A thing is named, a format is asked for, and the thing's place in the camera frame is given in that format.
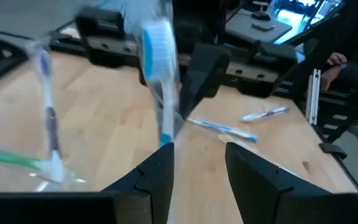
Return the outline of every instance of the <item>wooden table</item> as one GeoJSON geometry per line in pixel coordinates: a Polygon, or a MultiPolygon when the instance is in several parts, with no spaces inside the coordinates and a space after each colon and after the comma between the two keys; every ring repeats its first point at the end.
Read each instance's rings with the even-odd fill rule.
{"type": "MultiPolygon", "coordinates": [[[[134,68],[111,70],[81,57],[52,56],[63,150],[71,164],[79,161],[75,170],[87,173],[91,190],[101,190],[157,150],[150,92],[139,84],[134,68]]],[[[40,90],[29,63],[0,80],[1,148],[46,155],[40,90]]],[[[260,152],[330,192],[356,191],[334,158],[321,152],[319,137],[290,100],[273,96],[261,100],[222,86],[191,117],[258,135],[254,146],[260,152]],[[289,106],[290,113],[254,124],[239,122],[247,113],[278,105],[289,106]]],[[[178,223],[241,223],[227,178],[224,143],[217,134],[186,123],[176,146],[172,208],[178,223]]],[[[0,175],[0,190],[34,189],[23,173],[5,169],[7,173],[9,178],[0,175]]]]}

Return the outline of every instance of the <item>toothbrush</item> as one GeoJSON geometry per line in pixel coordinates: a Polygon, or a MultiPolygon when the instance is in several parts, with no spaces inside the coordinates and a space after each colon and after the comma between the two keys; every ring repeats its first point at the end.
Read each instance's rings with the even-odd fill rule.
{"type": "Polygon", "coordinates": [[[260,118],[268,118],[268,117],[279,115],[279,114],[285,114],[285,113],[288,113],[289,110],[290,109],[286,106],[280,106],[278,108],[274,108],[272,110],[268,110],[263,113],[247,114],[241,118],[241,121],[251,122],[251,121],[255,121],[260,118]]]}
{"type": "Polygon", "coordinates": [[[145,23],[142,27],[144,76],[152,86],[162,90],[162,125],[160,145],[172,142],[177,69],[176,45],[171,24],[167,19],[145,23]]]}
{"type": "Polygon", "coordinates": [[[36,171],[45,171],[48,167],[48,161],[3,150],[0,150],[0,163],[21,166],[25,169],[36,171]]]}
{"type": "Polygon", "coordinates": [[[58,137],[58,122],[56,119],[55,108],[53,107],[52,97],[52,69],[49,53],[40,49],[36,55],[37,73],[41,77],[44,88],[44,103],[45,103],[45,128],[48,139],[49,151],[49,175],[50,178],[58,183],[64,180],[64,167],[62,161],[62,152],[60,149],[58,137]]]}
{"type": "Polygon", "coordinates": [[[224,125],[214,123],[214,122],[210,122],[210,121],[194,120],[194,119],[191,119],[191,118],[188,118],[188,121],[190,121],[190,122],[192,122],[194,124],[200,125],[200,126],[204,126],[206,128],[216,129],[216,130],[221,131],[223,133],[233,134],[235,136],[244,138],[244,139],[246,139],[248,141],[251,141],[251,142],[257,142],[258,141],[257,136],[255,136],[255,135],[253,135],[251,133],[247,133],[247,132],[245,132],[243,130],[240,130],[238,128],[232,128],[232,127],[229,127],[229,126],[224,126],[224,125]]]}

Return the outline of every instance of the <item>person's hand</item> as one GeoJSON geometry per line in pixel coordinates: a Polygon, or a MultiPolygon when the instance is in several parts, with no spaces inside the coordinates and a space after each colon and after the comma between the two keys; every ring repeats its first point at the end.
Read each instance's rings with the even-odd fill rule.
{"type": "Polygon", "coordinates": [[[327,63],[330,65],[340,65],[342,63],[347,63],[347,58],[343,54],[334,52],[329,57],[327,63]]]}
{"type": "Polygon", "coordinates": [[[338,77],[340,71],[341,66],[337,65],[321,74],[321,85],[324,91],[329,89],[329,86],[338,77]]]}

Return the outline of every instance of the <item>black cable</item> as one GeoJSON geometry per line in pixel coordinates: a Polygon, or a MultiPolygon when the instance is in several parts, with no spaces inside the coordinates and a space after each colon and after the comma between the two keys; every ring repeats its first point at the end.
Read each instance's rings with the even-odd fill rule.
{"type": "Polygon", "coordinates": [[[19,38],[19,39],[34,40],[34,38],[32,38],[32,37],[27,37],[27,36],[19,35],[19,34],[12,34],[12,33],[4,32],[4,31],[0,31],[0,34],[1,35],[6,35],[6,36],[9,36],[9,37],[19,38]]]}
{"type": "Polygon", "coordinates": [[[233,12],[232,15],[228,19],[226,19],[226,24],[242,9],[243,6],[244,6],[244,3],[240,2],[239,7],[236,9],[236,11],[233,12]]]}
{"type": "Polygon", "coordinates": [[[243,16],[251,16],[252,14],[245,14],[245,13],[236,13],[236,15],[243,15],[243,16]]]}

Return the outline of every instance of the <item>white toothbrush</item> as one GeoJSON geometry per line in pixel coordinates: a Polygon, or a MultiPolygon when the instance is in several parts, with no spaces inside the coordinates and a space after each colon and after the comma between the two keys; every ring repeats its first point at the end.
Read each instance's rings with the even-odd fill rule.
{"type": "Polygon", "coordinates": [[[48,139],[49,151],[49,175],[50,178],[58,183],[62,183],[65,178],[62,152],[58,136],[58,121],[55,108],[53,107],[52,96],[52,68],[49,53],[44,49],[38,49],[35,55],[37,73],[40,75],[44,88],[45,103],[45,129],[48,139]]]}
{"type": "Polygon", "coordinates": [[[245,116],[243,116],[241,118],[241,121],[245,121],[245,122],[251,122],[251,121],[255,121],[257,119],[260,118],[268,118],[270,116],[275,116],[275,115],[279,115],[279,114],[285,114],[287,112],[289,112],[289,108],[286,106],[279,106],[278,108],[274,108],[272,110],[268,110],[266,112],[263,113],[252,113],[252,114],[247,114],[245,116]]]}
{"type": "Polygon", "coordinates": [[[176,107],[175,73],[177,69],[176,44],[168,19],[146,22],[142,26],[144,77],[162,90],[162,125],[160,145],[172,142],[176,107]]]}

